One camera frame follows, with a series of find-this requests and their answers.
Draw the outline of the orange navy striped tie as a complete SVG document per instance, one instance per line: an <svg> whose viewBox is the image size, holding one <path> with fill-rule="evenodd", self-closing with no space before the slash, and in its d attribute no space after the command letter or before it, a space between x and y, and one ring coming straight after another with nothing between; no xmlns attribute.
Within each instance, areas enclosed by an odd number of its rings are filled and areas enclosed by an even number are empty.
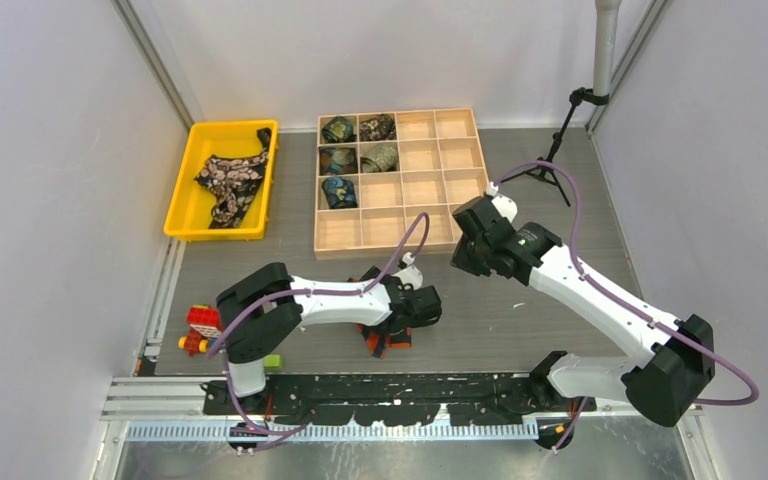
<svg viewBox="0 0 768 480"><path fill-rule="evenodd" d="M358 324L357 328L363 337L369 353L381 359L387 349L408 349L412 347L412 329L405 328L395 333L381 333L373 327Z"/></svg>

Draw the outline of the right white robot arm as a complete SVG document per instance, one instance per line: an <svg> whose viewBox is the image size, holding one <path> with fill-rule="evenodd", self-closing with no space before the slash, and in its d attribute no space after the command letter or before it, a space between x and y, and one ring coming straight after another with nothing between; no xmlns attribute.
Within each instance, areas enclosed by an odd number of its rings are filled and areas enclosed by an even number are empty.
<svg viewBox="0 0 768 480"><path fill-rule="evenodd" d="M678 337L711 349L711 325L697 315L679 320L645 305L573 258L570 246L540 224L515 228L516 213L516 204L503 195L483 195L459 206L453 219L462 235L452 265L476 276L515 279L557 300L623 353L551 352L529 373L534 403L551 411L577 397L616 400L660 426L676 425L715 375L713 360Z"/></svg>

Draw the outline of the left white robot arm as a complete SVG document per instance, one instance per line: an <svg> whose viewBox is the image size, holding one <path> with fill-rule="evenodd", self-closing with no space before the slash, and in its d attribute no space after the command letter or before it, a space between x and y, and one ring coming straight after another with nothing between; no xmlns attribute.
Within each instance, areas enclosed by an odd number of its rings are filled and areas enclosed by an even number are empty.
<svg viewBox="0 0 768 480"><path fill-rule="evenodd" d="M228 400L244 414L265 405L265 359L296 329L354 325L376 358L410 347L413 330L442 316L440 296L422 281L408 265L394 274L371 267L357 281L313 281L291 275L280 262L240 280L216 298L222 333L210 350L225 352Z"/></svg>

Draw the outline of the black mini tripod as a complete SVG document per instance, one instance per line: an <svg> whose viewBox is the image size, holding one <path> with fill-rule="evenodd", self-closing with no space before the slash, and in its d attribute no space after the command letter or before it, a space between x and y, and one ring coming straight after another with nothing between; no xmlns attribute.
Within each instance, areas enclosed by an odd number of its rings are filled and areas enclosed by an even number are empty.
<svg viewBox="0 0 768 480"><path fill-rule="evenodd" d="M581 87L573 90L570 93L568 101L570 104L569 110L567 111L560 129L552 134L552 144L548 154L545 157L538 157L536 159L536 162L539 162L539 165L535 165L527 169L520 169L515 173L507 173L500 180L500 184L512 181L519 177L528 176L544 184L556 187L564 203L568 207L572 206L572 202L570 201L564 187L561 185L555 170L551 168L551 165L554 164L555 156L561 149L564 135L578 107L582 103L589 103L594 106L607 105L610 101L610 94L597 95L594 93L592 88Z"/></svg>

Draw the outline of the wooden grid organizer box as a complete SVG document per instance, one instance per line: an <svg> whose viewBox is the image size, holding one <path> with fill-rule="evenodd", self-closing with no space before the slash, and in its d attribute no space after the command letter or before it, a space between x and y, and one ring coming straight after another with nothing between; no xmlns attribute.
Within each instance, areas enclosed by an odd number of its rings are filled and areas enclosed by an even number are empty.
<svg viewBox="0 0 768 480"><path fill-rule="evenodd" d="M386 113L395 118L395 140L362 142L361 119ZM356 129L351 143L325 144L320 129L331 117L349 117ZM393 171L362 173L361 153L376 143L395 143L399 161ZM358 172L319 174L318 149L353 147ZM317 125L314 207L314 255L319 260L383 256L400 241L422 245L429 253L451 251L460 236L452 218L457 206L483 193L488 183L475 116L471 108L378 111L321 115ZM329 176L354 182L357 208L331 210L321 190Z"/></svg>

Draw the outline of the rolled blue teal tie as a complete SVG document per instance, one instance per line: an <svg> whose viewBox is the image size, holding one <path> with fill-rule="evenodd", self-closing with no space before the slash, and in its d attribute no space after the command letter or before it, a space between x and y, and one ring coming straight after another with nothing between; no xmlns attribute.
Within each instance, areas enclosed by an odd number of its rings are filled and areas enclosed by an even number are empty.
<svg viewBox="0 0 768 480"><path fill-rule="evenodd" d="M345 177L326 177L321 183L321 190L331 210L357 208L359 205L354 182Z"/></svg>

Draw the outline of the rolled beige paisley tie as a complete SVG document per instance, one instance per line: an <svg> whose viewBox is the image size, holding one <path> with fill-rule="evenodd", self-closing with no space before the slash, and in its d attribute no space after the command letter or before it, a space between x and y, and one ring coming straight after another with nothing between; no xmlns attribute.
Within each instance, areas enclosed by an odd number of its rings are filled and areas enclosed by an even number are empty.
<svg viewBox="0 0 768 480"><path fill-rule="evenodd" d="M395 143L376 143L366 148L360 156L362 173L384 173L393 171L399 161L399 152Z"/></svg>

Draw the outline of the green block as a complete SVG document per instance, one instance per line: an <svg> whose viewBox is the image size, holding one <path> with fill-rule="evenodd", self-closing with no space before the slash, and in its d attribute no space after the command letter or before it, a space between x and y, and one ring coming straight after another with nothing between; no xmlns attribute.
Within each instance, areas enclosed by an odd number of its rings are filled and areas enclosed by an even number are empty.
<svg viewBox="0 0 768 480"><path fill-rule="evenodd" d="M269 354L263 359L266 370L281 370L283 367L283 358L278 354Z"/></svg>

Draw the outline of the rolled blue gold tie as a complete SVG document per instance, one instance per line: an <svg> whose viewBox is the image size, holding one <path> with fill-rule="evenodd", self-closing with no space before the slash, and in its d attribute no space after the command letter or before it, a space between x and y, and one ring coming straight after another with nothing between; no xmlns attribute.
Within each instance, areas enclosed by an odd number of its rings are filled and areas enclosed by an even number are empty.
<svg viewBox="0 0 768 480"><path fill-rule="evenodd" d="M358 172L356 149L353 147L321 147L318 149L319 174L347 175Z"/></svg>

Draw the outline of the rolled green paisley tie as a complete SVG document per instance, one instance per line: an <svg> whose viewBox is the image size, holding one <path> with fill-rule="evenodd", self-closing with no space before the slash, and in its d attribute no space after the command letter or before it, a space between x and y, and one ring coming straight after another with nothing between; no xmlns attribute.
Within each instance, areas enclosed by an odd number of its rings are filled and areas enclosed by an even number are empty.
<svg viewBox="0 0 768 480"><path fill-rule="evenodd" d="M320 129L320 134L325 144L351 143L356 140L353 121L342 115L327 119Z"/></svg>

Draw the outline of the colourful toy car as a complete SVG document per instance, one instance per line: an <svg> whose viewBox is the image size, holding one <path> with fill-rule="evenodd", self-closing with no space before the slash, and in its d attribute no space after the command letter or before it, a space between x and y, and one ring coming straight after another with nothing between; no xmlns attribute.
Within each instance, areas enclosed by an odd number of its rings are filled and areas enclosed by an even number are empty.
<svg viewBox="0 0 768 480"><path fill-rule="evenodd" d="M177 346L189 356L207 353L223 332L219 311L210 305L193 305L186 324L188 333L179 338Z"/></svg>

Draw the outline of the black pink floral tie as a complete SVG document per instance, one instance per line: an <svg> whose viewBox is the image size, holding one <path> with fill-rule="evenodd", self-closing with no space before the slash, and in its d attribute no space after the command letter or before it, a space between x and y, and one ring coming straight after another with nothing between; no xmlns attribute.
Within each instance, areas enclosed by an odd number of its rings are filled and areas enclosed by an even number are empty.
<svg viewBox="0 0 768 480"><path fill-rule="evenodd" d="M256 136L262 146L259 154L237 158L211 155L194 177L215 197L210 229L238 228L264 181L272 130L261 128Z"/></svg>

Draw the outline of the yellow plastic bin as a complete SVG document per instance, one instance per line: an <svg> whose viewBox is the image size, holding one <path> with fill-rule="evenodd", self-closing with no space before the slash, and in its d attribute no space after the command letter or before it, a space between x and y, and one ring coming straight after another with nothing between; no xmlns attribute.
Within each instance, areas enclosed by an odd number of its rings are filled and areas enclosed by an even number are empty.
<svg viewBox="0 0 768 480"><path fill-rule="evenodd" d="M185 242L262 239L278 130L274 119L193 124L164 233Z"/></svg>

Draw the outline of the grey metal pole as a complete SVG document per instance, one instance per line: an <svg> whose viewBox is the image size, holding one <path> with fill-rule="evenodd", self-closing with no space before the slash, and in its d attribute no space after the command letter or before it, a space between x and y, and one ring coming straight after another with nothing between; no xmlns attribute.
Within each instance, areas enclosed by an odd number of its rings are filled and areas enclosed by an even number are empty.
<svg viewBox="0 0 768 480"><path fill-rule="evenodd" d="M613 55L621 3L621 0L595 1L596 31L592 92L600 102L606 102L611 93Z"/></svg>

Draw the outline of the aluminium front rail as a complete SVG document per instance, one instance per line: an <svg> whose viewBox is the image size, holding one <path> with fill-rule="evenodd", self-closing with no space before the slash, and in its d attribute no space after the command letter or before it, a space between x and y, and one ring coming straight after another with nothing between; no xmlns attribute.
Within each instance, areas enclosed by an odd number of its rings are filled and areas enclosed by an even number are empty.
<svg viewBox="0 0 768 480"><path fill-rule="evenodd" d="M235 448L255 448L268 442L378 442L455 440L537 440L540 435L571 417L563 412L517 414L511 420L455 421L453 408L433 403L419 408L413 422L384 419L394 412L390 404L379 411L352 407L335 421L305 420L301 424L280 424L252 415L248 426L236 411L206 414L211 397L207 377L145 377L114 381L102 408L104 421L126 425L127 438L135 441L226 441Z"/></svg>

